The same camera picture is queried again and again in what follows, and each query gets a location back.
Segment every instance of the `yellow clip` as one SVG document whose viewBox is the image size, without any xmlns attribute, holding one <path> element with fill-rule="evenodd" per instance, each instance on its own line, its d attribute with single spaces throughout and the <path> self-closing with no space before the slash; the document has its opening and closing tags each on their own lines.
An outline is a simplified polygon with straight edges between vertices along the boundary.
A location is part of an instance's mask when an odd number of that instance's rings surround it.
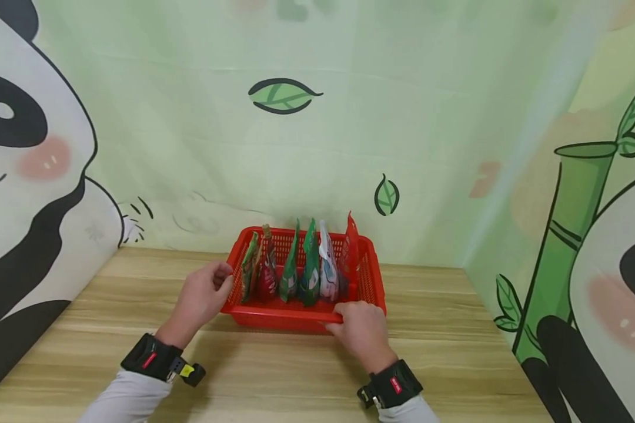
<svg viewBox="0 0 635 423">
<path fill-rule="evenodd" d="M 179 375 L 180 377 L 188 378 L 188 376 L 193 373 L 193 370 L 195 369 L 193 369 L 192 366 L 186 364 L 183 366 L 183 369 L 181 369 Z"/>
</svg>

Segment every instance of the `person's left hand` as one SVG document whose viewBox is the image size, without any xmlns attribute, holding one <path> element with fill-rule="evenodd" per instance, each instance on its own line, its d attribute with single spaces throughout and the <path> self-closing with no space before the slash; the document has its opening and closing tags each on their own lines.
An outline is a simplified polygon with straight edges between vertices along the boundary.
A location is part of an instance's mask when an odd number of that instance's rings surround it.
<svg viewBox="0 0 635 423">
<path fill-rule="evenodd" d="M 155 337 L 162 343 L 184 349 L 226 303 L 233 290 L 232 271 L 228 263 L 213 261 L 188 275 L 172 315 Z"/>
</svg>

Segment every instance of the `white sleeve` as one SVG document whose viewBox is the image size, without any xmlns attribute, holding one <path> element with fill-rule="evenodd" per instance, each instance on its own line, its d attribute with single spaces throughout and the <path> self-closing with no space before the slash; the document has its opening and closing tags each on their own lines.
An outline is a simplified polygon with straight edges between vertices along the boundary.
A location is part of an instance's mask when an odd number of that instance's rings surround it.
<svg viewBox="0 0 635 423">
<path fill-rule="evenodd" d="M 162 380 L 120 370 L 78 423 L 144 423 L 171 390 Z"/>
<path fill-rule="evenodd" d="M 379 409 L 381 423 L 439 423 L 423 397 L 416 396 L 398 407 Z"/>
</svg>

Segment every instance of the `green snack bag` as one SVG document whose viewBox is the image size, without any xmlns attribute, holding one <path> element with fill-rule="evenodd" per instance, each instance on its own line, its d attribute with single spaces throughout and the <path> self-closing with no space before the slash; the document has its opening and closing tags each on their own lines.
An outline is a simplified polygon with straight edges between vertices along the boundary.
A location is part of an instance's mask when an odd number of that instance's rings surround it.
<svg viewBox="0 0 635 423">
<path fill-rule="evenodd" d="M 284 302 L 296 295 L 296 249 L 299 244 L 299 219 L 296 219 L 296 230 L 294 231 L 294 240 L 289 248 L 289 255 L 285 262 L 285 270 L 282 271 L 282 277 L 279 280 L 279 297 Z"/>
<path fill-rule="evenodd" d="M 254 285 L 256 284 L 255 276 L 255 261 L 259 255 L 259 235 L 254 232 L 252 240 L 249 242 L 245 258 L 242 259 L 242 302 L 246 303 L 249 300 L 249 296 L 254 292 Z"/>
<path fill-rule="evenodd" d="M 306 253 L 306 266 L 299 283 L 299 298 L 305 307 L 312 306 L 319 295 L 319 252 L 318 237 L 316 236 L 316 219 L 310 220 L 308 232 L 303 241 L 303 251 Z"/>
</svg>

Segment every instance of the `wood grain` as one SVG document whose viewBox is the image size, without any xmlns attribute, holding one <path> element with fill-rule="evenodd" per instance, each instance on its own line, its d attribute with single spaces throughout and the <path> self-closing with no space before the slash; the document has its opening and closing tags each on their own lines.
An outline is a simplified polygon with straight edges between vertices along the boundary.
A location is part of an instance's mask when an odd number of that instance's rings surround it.
<svg viewBox="0 0 635 423">
<path fill-rule="evenodd" d="M 123 249 L 0 386 L 0 423 L 74 422 L 145 331 L 169 315 L 184 276 L 215 254 Z M 383 266 L 390 342 L 443 423 L 550 422 L 464 272 Z M 368 422 L 367 380 L 332 337 L 249 331 L 216 317 L 185 352 L 208 371 L 175 383 L 151 422 Z"/>
</svg>

